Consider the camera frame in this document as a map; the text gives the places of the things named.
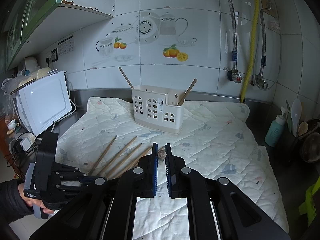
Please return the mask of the person's left hand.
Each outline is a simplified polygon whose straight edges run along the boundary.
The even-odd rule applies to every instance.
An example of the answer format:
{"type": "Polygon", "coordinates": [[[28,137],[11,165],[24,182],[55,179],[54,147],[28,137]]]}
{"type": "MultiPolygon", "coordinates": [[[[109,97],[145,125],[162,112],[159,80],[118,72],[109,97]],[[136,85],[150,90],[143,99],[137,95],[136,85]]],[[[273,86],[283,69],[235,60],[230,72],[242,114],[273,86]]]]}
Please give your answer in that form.
{"type": "Polygon", "coordinates": [[[18,185],[18,191],[19,191],[20,197],[30,207],[33,207],[35,205],[35,206],[38,206],[38,207],[42,208],[43,212],[46,213],[46,214],[53,214],[54,213],[53,210],[50,210],[50,209],[46,208],[41,200],[26,197],[24,195],[24,183],[21,183],[21,184],[18,185]]]}

